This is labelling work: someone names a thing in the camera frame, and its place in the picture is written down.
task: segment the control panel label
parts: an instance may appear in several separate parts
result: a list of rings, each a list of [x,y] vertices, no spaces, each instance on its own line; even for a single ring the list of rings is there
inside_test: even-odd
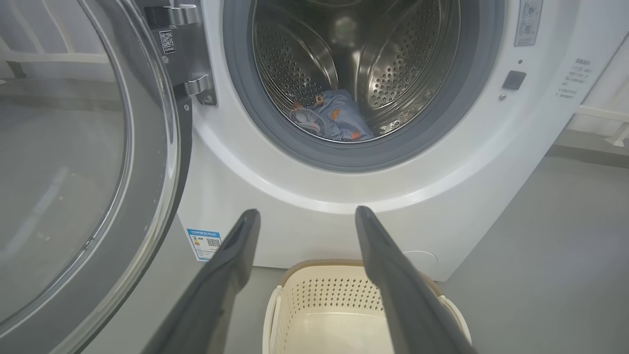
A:
[[[543,0],[520,0],[520,15],[518,16],[518,29],[515,33],[515,47],[524,47],[535,44],[537,29],[542,17]]]
[[[221,247],[221,236],[218,232],[187,229],[188,241],[198,261],[207,262]]]

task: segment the front-loading washing machine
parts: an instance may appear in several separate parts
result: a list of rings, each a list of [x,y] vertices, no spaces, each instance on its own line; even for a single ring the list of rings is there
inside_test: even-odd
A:
[[[3,2],[0,351],[84,348],[176,212],[207,260],[258,209],[253,264],[287,268],[360,258],[366,205],[447,279],[606,67],[628,6]],[[292,118],[340,90],[368,137]]]
[[[622,41],[616,5],[204,3],[218,104],[193,107],[184,227],[223,234],[258,208],[255,264],[288,268],[358,258],[353,213],[367,205],[446,280]],[[352,95],[373,138],[332,141],[290,119],[329,89]]]

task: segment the clothing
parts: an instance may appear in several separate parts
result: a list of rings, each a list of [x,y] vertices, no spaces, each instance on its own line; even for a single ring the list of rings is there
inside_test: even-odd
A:
[[[325,139],[358,141],[374,137],[349,92],[344,89],[328,90],[321,95],[322,105],[293,110],[290,113],[291,120]]]

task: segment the white plastic basket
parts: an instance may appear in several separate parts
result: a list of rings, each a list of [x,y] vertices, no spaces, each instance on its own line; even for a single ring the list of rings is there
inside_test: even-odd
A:
[[[427,283],[470,340],[460,311]],[[380,291],[362,263],[307,261],[288,270],[267,306],[262,353],[394,353]]]

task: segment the door hinge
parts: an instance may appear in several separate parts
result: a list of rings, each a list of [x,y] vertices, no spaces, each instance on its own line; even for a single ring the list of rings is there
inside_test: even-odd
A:
[[[205,35],[201,0],[171,6],[168,0],[136,0],[153,33],[175,95],[195,96],[216,106],[216,88]]]

